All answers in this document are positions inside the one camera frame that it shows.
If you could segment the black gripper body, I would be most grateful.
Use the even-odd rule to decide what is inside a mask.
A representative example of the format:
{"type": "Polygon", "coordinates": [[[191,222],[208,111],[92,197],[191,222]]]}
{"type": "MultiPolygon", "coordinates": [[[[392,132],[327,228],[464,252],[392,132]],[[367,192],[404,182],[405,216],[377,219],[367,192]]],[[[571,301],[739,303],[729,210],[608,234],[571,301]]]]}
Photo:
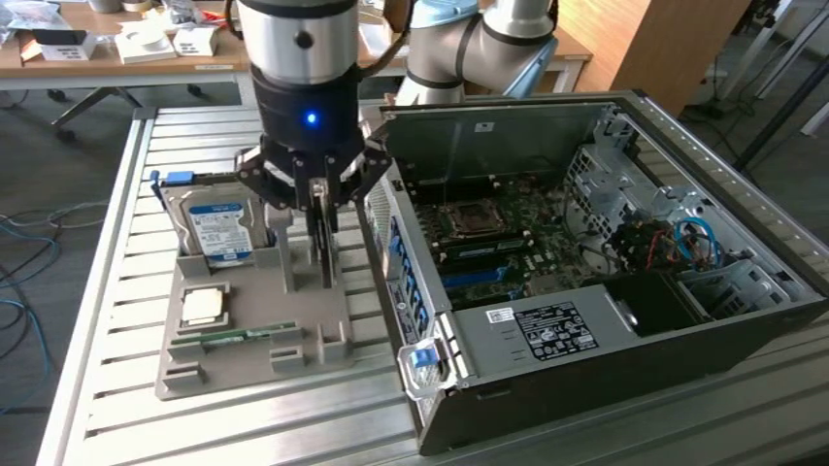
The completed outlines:
{"type": "Polygon", "coordinates": [[[357,68],[317,84],[269,81],[251,67],[263,126],[260,153],[287,174],[339,179],[364,148],[357,125],[357,68]]]}

